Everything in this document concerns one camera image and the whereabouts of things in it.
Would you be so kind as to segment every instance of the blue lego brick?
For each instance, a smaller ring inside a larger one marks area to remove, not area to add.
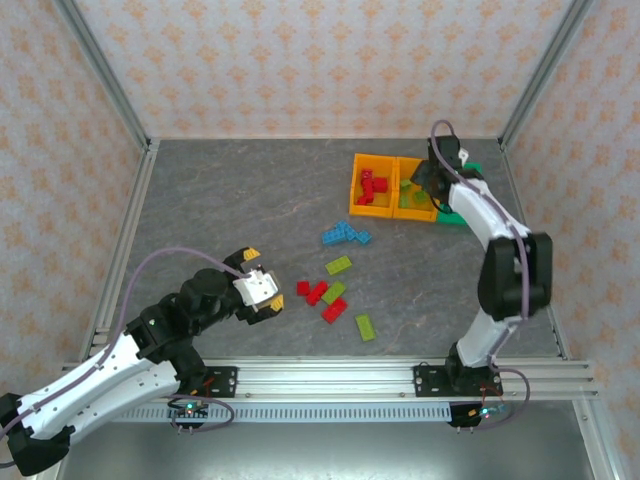
[[[358,235],[354,228],[344,220],[336,223],[336,230],[344,232],[344,235],[349,242],[355,240]]]
[[[366,245],[367,243],[369,243],[372,238],[373,237],[371,236],[371,234],[366,230],[363,230],[360,233],[358,233],[358,241],[363,245]]]
[[[329,230],[322,234],[323,245],[336,245],[338,243],[346,242],[347,237],[342,230]]]

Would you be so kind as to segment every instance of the yellow bin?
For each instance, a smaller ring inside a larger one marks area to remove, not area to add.
[[[381,218],[393,217],[393,206],[396,203],[395,197],[399,186],[399,180],[397,180],[395,176],[395,166],[396,157],[356,153],[353,161],[353,176],[351,178],[349,215],[364,215]],[[358,198],[362,196],[360,175],[363,169],[373,170],[374,177],[386,178],[389,185],[387,193],[374,194],[373,203],[370,203],[369,205],[356,204]]]
[[[438,211],[431,203],[431,199],[427,195],[427,201],[424,203],[416,203],[414,194],[422,189],[415,183],[411,184],[411,188],[405,192],[400,191],[400,182],[402,180],[410,180],[413,172],[416,171],[418,165],[422,161],[421,158],[398,157],[396,162],[396,197],[393,203],[393,218],[401,218],[404,220],[419,220],[421,222],[435,222],[438,218]],[[409,208],[400,208],[400,197],[406,195],[409,197]]]

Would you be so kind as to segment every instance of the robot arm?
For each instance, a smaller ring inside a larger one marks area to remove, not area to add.
[[[434,151],[434,140],[438,152]],[[447,165],[438,159],[438,153]],[[490,362],[523,320],[524,292],[529,296],[528,315],[551,300],[552,242],[547,234],[534,234],[513,218],[491,194],[482,175],[464,168],[467,158],[454,134],[432,137],[429,158],[421,162],[411,181],[420,185],[434,204],[437,201],[461,215],[485,250],[478,282],[480,310],[467,333],[451,347],[446,375],[437,372],[428,380],[440,394],[446,390],[477,396],[482,385],[500,389],[494,383],[496,374]],[[528,288],[524,290],[520,240],[528,269]]]
[[[244,274],[242,264],[258,255],[244,248],[223,263]],[[112,348],[106,346],[34,393],[1,397],[2,426],[15,422],[7,436],[20,472],[34,475],[56,464],[70,445],[137,405],[200,388],[206,368],[192,346],[193,337],[232,315],[249,324],[278,315],[284,307],[278,292],[275,277],[261,266],[242,278],[200,270],[179,293],[165,296],[129,322]]]

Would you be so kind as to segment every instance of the patterned wallpaper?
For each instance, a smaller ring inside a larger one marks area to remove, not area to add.
[[[554,303],[572,353],[596,361],[619,447],[638,475],[640,10],[632,3],[596,0],[509,160],[527,220],[555,241]]]
[[[156,137],[497,137],[570,0],[80,0]]]
[[[140,153],[51,0],[5,2],[0,30],[4,394],[77,360]]]

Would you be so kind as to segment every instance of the table surface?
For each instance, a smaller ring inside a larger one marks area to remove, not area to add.
[[[496,198],[518,216],[497,142],[462,143]],[[426,149],[426,140],[411,139],[163,140],[122,290],[158,248],[192,247],[223,259],[253,246],[281,283],[285,310],[253,326],[234,317],[211,327],[194,340],[203,357],[445,356],[479,308],[478,240],[466,226],[348,215],[355,153],[421,157]],[[340,220],[368,230],[371,243],[323,246],[322,232]],[[342,255],[353,267],[330,277],[324,265]],[[156,260],[136,286],[127,317],[207,266],[182,254]],[[347,286],[349,308],[329,325],[321,304],[309,307],[296,296],[296,282],[338,279]],[[354,317],[361,313],[371,317],[374,341],[360,338]],[[501,354],[557,355],[548,313],[536,314]]]

